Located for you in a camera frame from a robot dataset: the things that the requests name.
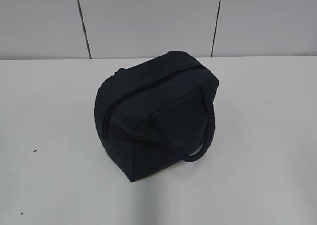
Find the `table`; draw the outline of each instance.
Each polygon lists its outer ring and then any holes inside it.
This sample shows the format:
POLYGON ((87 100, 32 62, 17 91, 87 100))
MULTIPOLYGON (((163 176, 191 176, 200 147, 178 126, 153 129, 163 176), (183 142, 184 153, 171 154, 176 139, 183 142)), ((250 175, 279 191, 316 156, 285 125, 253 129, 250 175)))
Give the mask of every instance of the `table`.
POLYGON ((93 108, 146 59, 0 61, 0 224, 316 225, 317 56, 198 60, 220 80, 211 147, 134 183, 93 108))

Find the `black bag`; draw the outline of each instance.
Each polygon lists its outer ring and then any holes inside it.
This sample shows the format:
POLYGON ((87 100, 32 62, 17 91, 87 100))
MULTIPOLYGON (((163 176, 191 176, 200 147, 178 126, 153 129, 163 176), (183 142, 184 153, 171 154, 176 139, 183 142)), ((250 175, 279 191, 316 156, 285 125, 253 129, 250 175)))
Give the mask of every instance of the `black bag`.
POLYGON ((131 182, 180 160, 199 159, 214 136, 218 85, 186 52, 120 69, 96 96, 96 130, 103 147, 131 182))

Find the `zipper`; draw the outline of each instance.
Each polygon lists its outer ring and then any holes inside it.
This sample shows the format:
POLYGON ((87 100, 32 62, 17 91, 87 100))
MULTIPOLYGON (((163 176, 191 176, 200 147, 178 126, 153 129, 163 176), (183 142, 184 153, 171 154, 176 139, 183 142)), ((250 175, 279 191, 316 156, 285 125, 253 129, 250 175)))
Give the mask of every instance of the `zipper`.
POLYGON ((111 119, 111 114, 113 113, 113 111, 120 105, 122 104, 124 101, 126 101, 127 99, 141 93, 142 91, 146 91, 148 89, 151 89, 151 88, 154 88, 160 84, 163 84, 164 82, 170 80, 171 78, 181 74, 181 73, 184 73, 186 71, 190 71, 190 70, 195 70, 195 69, 205 69, 204 66, 202 65, 197 65, 197 66, 194 66, 194 67, 191 67, 191 68, 187 68, 187 69, 183 69, 183 70, 178 70, 178 71, 175 71, 169 75, 167 75, 166 77, 154 82, 154 83, 151 83, 149 85, 145 85, 139 89, 136 89, 136 90, 133 90, 129 93, 127 93, 126 95, 120 97, 119 99, 117 99, 116 101, 114 101, 110 106, 109 108, 107 109, 106 113, 105 113, 105 116, 104 116, 104 119, 103 119, 103 123, 102 123, 102 136, 103 138, 106 138, 108 139, 108 136, 109 136, 109 126, 110 126, 110 119, 111 119))

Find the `rope handle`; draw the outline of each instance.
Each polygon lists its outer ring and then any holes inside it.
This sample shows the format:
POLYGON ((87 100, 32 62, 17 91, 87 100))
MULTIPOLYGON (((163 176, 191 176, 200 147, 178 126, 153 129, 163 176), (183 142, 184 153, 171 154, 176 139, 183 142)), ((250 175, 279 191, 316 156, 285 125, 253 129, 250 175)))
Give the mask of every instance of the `rope handle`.
POLYGON ((205 129, 205 140, 204 140, 203 145, 201 146, 201 148, 199 149, 199 151, 197 153, 190 155, 190 156, 185 155, 180 150, 180 148, 175 145, 174 140, 171 137, 171 135, 168 134, 164 130, 163 123, 159 117, 159 113, 157 115, 151 116, 153 123, 156 125, 157 129, 162 134, 167 145, 180 157, 180 159, 182 159, 185 162, 193 162, 193 161, 198 160, 200 157, 202 157, 206 153, 208 147, 211 145, 213 137, 214 137, 215 119, 214 119, 213 102, 211 101, 211 96, 210 96, 209 90, 204 88, 204 87, 200 87, 200 89, 201 89, 201 92, 203 94, 204 103, 205 103, 206 108, 207 108, 208 118, 207 118, 207 124, 206 124, 206 129, 205 129))

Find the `white wall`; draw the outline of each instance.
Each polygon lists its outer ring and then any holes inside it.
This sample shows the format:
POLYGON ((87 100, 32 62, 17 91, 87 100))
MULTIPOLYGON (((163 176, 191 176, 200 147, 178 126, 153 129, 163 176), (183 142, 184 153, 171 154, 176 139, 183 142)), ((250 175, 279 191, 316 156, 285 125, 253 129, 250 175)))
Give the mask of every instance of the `white wall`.
POLYGON ((0 60, 87 59, 76 0, 0 0, 0 60))
MULTIPOLYGON (((92 58, 210 56, 219 0, 80 0, 92 58)), ((317 54, 316 0, 222 0, 213 56, 317 54)), ((87 59, 76 0, 0 0, 0 60, 87 59)))
POLYGON ((210 56, 218 0, 80 0, 93 58, 210 56))
POLYGON ((317 54, 317 0, 222 0, 213 56, 317 54))

